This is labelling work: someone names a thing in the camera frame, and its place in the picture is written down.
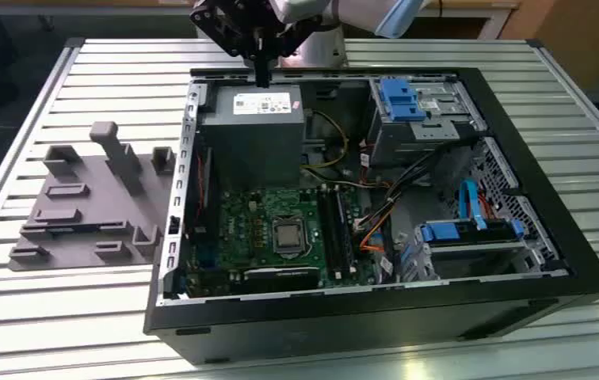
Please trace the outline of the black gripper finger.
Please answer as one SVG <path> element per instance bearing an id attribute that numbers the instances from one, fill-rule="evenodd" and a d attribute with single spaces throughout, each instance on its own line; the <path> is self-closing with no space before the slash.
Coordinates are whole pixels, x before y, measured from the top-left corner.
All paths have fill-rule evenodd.
<path id="1" fill-rule="evenodd" d="M 197 2 L 190 20 L 231 57 L 242 57 L 262 87 L 262 28 L 255 12 L 254 2 Z"/>
<path id="2" fill-rule="evenodd" d="M 280 57 L 288 57 L 312 34 L 312 20 L 301 20 L 282 31 L 278 26 L 262 30 L 262 87 L 267 88 L 271 69 Z"/>

